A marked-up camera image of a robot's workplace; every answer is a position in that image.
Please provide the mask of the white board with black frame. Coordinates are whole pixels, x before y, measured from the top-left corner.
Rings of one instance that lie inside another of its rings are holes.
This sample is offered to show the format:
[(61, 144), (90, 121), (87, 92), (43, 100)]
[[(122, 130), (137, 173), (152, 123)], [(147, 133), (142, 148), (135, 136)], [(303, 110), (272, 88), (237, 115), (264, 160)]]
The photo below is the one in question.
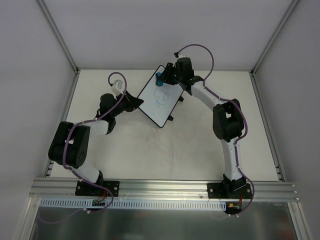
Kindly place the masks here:
[(178, 84), (156, 85), (156, 73), (164, 70), (165, 67), (159, 65), (138, 95), (139, 99), (144, 100), (139, 109), (160, 128), (165, 126), (168, 116), (172, 116), (178, 98), (183, 94), (183, 89)]

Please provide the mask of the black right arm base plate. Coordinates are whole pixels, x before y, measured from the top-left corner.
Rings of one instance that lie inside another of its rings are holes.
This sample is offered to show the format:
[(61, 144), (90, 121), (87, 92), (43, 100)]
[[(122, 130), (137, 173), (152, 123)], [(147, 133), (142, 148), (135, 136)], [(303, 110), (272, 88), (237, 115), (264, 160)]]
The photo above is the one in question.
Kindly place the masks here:
[(236, 189), (235, 191), (226, 190), (222, 182), (209, 182), (206, 185), (207, 195), (209, 199), (251, 199), (252, 189), (251, 185), (247, 183), (245, 186)]

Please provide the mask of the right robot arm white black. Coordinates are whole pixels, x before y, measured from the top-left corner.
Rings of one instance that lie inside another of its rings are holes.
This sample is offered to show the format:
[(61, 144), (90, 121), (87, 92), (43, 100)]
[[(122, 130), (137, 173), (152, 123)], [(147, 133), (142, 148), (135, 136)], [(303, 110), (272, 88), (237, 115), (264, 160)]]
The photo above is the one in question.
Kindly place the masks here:
[(205, 80), (195, 75), (189, 57), (179, 57), (175, 63), (167, 63), (162, 73), (156, 74), (155, 83), (179, 85), (183, 91), (203, 102), (213, 114), (212, 129), (221, 141), (224, 156), (223, 180), (216, 188), (220, 193), (235, 198), (246, 185), (241, 173), (236, 140), (242, 136), (245, 122), (237, 99), (226, 100), (205, 86)]

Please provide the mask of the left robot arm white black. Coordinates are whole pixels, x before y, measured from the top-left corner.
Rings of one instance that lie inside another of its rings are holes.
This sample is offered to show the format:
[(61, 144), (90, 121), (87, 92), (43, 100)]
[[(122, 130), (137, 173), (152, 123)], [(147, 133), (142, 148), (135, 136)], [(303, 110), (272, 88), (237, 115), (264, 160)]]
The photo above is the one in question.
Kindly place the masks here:
[(119, 114), (133, 112), (143, 103), (142, 99), (128, 92), (117, 96), (111, 93), (103, 94), (94, 119), (80, 123), (59, 123), (48, 150), (48, 158), (87, 183), (87, 189), (93, 195), (101, 194), (105, 188), (103, 174), (86, 161), (89, 140), (110, 134)]

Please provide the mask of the blue whiteboard eraser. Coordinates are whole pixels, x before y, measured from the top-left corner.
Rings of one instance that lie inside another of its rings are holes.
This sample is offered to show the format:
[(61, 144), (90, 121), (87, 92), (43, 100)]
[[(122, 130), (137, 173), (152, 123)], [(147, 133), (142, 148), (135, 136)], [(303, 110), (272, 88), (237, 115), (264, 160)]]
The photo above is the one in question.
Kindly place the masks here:
[(161, 86), (164, 85), (164, 82), (162, 81), (161, 75), (162, 75), (162, 72), (157, 72), (157, 73), (155, 74), (155, 84), (156, 84), (158, 87), (161, 87)]

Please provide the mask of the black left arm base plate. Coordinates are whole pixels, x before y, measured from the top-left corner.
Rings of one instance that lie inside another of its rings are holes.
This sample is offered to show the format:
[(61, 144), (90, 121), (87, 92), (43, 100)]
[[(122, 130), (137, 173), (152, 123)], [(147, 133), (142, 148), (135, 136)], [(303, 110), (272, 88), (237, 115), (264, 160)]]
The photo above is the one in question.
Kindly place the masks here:
[(83, 181), (78, 181), (75, 189), (75, 195), (80, 197), (101, 197), (106, 192), (106, 196), (110, 197), (111, 194), (108, 191), (105, 191), (105, 189), (108, 189), (116, 198), (119, 196), (120, 182), (104, 180), (102, 187), (97, 187)]

